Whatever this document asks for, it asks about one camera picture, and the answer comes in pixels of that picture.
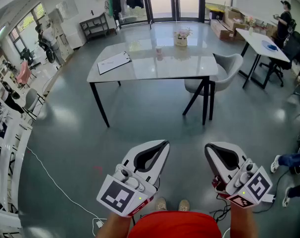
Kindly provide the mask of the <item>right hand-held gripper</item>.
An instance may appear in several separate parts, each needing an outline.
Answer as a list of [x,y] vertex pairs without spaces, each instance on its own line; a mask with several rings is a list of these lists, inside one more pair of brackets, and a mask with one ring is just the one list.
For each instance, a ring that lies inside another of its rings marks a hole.
[[[208,143],[204,151],[214,175],[217,176],[212,184],[220,196],[244,209],[261,202],[275,202],[275,195],[269,193],[272,181],[264,167],[258,167],[251,159],[246,160],[242,150],[236,145],[225,142]],[[233,176],[232,171],[236,168],[240,169]]]

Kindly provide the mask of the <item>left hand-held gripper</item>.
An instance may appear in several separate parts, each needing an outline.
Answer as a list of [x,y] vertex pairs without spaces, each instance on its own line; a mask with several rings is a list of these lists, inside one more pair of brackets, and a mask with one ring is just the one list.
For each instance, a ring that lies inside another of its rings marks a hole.
[[153,200],[154,186],[169,154],[167,140],[154,140],[130,149],[113,175],[107,175],[97,201],[122,217],[131,217]]

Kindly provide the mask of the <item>person's left forearm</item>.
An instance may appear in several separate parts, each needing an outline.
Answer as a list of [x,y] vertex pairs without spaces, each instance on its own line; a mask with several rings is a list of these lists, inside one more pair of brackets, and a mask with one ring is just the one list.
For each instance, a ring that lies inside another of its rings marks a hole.
[[111,212],[95,238],[127,238],[131,217],[122,217]]

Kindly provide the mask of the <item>person's right forearm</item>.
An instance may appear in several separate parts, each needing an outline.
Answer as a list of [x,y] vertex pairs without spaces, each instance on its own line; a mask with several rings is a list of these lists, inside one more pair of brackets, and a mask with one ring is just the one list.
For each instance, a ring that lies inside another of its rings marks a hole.
[[256,222],[250,208],[231,203],[230,238],[258,238]]

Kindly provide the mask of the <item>person's left beige shoe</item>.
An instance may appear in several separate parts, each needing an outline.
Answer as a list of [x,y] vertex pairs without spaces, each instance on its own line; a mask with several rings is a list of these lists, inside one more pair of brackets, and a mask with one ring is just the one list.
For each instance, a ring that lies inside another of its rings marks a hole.
[[160,197],[155,202],[155,210],[156,211],[166,211],[167,210],[167,204],[164,197]]

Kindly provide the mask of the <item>person's beige shoe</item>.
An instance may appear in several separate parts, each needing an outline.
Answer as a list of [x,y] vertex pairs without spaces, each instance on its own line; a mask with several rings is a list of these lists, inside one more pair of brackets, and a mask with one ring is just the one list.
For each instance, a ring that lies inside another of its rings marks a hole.
[[190,203],[186,199],[182,199],[178,206],[178,211],[189,211],[190,210]]
[[167,210],[167,204],[164,197],[160,197],[155,202],[155,210],[156,211],[166,211]]

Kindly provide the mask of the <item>person's right beige shoe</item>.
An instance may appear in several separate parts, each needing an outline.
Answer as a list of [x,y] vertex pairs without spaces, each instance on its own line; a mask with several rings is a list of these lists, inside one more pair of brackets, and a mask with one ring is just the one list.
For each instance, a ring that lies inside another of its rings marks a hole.
[[178,211],[189,211],[190,210],[190,203],[186,199],[182,199],[178,206]]

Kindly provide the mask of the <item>person's red shirt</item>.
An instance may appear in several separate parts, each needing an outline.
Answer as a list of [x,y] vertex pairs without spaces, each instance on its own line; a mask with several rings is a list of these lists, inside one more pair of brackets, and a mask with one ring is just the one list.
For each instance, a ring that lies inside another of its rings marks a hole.
[[138,220],[127,238],[222,238],[222,234],[207,214],[156,211]]

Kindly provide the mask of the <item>grey upholstered chair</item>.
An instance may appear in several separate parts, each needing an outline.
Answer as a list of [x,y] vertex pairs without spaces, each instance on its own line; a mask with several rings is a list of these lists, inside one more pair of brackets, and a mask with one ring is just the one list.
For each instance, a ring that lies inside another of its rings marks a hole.
[[243,57],[240,54],[230,56],[214,54],[214,58],[217,63],[218,74],[211,76],[206,84],[202,83],[202,79],[186,78],[184,80],[185,89],[193,96],[183,111],[183,115],[186,115],[197,96],[200,95],[203,96],[205,102],[209,103],[209,120],[212,120],[215,93],[227,89],[243,65]]

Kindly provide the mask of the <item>grey marble table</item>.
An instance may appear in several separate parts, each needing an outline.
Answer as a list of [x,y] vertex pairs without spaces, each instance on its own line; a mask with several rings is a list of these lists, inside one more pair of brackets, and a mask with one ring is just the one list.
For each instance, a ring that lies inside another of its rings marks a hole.
[[[126,52],[132,61],[100,75],[97,63],[121,52]],[[214,55],[206,47],[164,46],[162,56],[157,56],[155,46],[146,45],[145,41],[141,40],[104,48],[93,63],[87,82],[90,84],[101,116],[108,125],[96,88],[97,83],[190,78],[202,79],[202,83],[206,84],[211,76],[217,74],[218,67]]]

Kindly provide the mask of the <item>black clipboard with paper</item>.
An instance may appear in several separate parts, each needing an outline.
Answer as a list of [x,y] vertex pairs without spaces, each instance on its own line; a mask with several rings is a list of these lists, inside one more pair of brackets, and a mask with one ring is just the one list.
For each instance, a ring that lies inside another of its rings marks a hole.
[[131,62],[130,56],[126,52],[121,52],[97,63],[100,75],[105,74],[115,68]]

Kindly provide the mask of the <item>pink flowers in pot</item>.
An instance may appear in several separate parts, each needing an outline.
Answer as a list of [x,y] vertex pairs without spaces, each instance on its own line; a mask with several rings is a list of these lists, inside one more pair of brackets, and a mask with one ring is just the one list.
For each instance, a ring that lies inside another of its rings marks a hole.
[[174,32],[174,45],[186,47],[188,45],[188,37],[192,34],[191,28],[181,28]]

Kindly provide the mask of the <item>blue plate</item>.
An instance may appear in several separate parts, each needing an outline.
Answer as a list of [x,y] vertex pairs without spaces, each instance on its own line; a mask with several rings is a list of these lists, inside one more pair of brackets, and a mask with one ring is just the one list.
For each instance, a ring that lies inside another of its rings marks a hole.
[[266,41],[266,40],[262,40],[261,44],[268,50],[275,52],[278,51],[278,48],[276,45],[271,44],[270,42]]

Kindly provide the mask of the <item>white table black legs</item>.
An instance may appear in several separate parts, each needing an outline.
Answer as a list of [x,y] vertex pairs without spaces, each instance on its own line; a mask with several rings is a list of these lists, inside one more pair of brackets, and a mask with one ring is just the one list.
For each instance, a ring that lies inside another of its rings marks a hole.
[[289,58],[283,53],[283,51],[277,47],[276,51],[269,51],[268,48],[266,48],[263,45],[263,41],[267,42],[270,45],[275,45],[274,42],[266,35],[262,35],[259,33],[249,33],[249,31],[244,30],[244,29],[236,29],[237,33],[239,33],[245,40],[245,46],[241,52],[241,56],[244,57],[244,55],[246,54],[249,46],[252,47],[252,49],[256,52],[256,58],[254,59],[254,62],[251,66],[251,69],[249,71],[248,74],[246,74],[245,72],[243,72],[242,70],[239,70],[239,74],[241,76],[243,76],[245,78],[245,82],[242,86],[242,88],[245,88],[247,83],[251,80],[253,81],[256,85],[258,85],[259,87],[261,87],[262,89],[265,89],[270,75],[274,72],[275,70],[275,66],[272,65],[266,75],[266,78],[264,80],[263,83],[259,82],[257,79],[255,79],[254,77],[252,77],[253,72],[255,71],[255,69],[257,68],[257,65],[259,63],[259,60],[261,57],[268,57],[268,58],[272,58],[278,61],[282,61],[282,62],[290,62]]

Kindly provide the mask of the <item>black office chair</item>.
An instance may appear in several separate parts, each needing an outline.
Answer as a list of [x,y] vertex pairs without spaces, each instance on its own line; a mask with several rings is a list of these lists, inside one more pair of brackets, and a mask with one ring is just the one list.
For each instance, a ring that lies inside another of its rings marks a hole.
[[270,63],[260,63],[260,67],[265,66],[268,68],[268,73],[265,78],[264,84],[262,88],[266,87],[267,82],[269,81],[270,76],[274,73],[277,75],[279,80],[281,81],[281,87],[284,86],[283,82],[283,73],[282,70],[289,70],[292,67],[292,61],[296,58],[297,55],[300,54],[300,33],[295,31],[293,32],[287,39],[286,44],[282,48],[282,52],[286,55],[286,57],[290,60],[289,62],[270,58]]

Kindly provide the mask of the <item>long cardboard box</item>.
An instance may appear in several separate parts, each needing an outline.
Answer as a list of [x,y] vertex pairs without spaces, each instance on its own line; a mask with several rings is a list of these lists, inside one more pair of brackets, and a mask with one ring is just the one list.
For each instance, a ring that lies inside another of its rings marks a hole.
[[234,38],[234,32],[228,30],[221,22],[217,19],[210,21],[212,31],[215,33],[217,38],[222,41],[231,41]]

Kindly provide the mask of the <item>small grey chair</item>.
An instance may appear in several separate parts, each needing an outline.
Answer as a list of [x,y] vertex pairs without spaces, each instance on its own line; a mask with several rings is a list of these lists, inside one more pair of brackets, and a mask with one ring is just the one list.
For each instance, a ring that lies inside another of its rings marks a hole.
[[26,94],[25,106],[23,110],[30,116],[33,121],[36,121],[37,116],[33,113],[36,105],[40,102],[41,105],[44,104],[45,99],[38,94],[38,92],[30,88]]

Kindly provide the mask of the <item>black shelf unit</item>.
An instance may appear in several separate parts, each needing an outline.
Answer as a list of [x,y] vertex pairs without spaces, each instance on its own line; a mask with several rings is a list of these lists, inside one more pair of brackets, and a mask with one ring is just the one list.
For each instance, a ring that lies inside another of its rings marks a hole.
[[87,42],[99,36],[107,37],[110,34],[110,28],[104,12],[99,16],[92,16],[80,22],[79,25]]

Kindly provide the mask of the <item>white cabinet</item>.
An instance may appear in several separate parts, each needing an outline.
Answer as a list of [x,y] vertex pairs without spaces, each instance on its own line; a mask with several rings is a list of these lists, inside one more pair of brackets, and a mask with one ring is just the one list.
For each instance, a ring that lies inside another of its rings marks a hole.
[[64,21],[61,23],[61,28],[65,34],[70,48],[77,49],[86,43],[86,37],[79,23]]

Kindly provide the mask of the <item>open cardboard box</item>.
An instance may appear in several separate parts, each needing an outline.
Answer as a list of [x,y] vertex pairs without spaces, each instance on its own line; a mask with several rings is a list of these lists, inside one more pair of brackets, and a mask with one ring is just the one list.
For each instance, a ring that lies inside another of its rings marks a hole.
[[243,15],[239,11],[225,9],[223,21],[228,26],[228,29],[231,31],[235,31],[238,29],[246,29],[248,27],[245,24],[245,20]]

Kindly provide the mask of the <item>white storage rack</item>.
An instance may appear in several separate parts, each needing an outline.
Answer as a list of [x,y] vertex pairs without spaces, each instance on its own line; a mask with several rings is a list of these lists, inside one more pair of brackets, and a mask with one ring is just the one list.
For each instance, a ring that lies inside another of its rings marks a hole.
[[0,225],[21,228],[18,214],[18,190],[25,151],[33,127],[10,120],[0,139]]

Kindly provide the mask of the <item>yellow lidded bin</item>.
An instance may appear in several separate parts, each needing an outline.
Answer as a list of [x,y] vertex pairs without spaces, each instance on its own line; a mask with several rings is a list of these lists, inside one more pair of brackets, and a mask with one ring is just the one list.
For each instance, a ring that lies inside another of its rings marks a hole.
[[223,20],[225,7],[219,4],[206,3],[205,4],[205,20],[219,19]]

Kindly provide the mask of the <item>pink chair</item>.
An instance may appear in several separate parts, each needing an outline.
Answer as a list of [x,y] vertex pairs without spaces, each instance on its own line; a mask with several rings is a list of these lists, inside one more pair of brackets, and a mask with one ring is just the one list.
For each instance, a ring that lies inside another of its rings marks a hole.
[[28,62],[25,60],[21,64],[20,73],[16,78],[18,86],[20,86],[20,87],[24,86],[28,82],[28,79],[29,79],[31,74],[32,73],[31,73],[31,70],[29,69]]

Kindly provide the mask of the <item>glass double door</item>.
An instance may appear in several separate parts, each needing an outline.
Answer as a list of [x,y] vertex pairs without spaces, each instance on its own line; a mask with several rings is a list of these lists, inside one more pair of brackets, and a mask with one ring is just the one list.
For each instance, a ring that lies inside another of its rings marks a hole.
[[148,22],[205,22],[205,0],[145,0]]

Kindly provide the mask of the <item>white wall board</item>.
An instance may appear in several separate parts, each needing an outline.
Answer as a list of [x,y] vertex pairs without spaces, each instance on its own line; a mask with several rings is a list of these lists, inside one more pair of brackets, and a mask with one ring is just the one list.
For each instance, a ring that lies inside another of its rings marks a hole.
[[78,14],[78,9],[75,0],[63,0],[56,6],[62,20],[68,20],[75,17]]

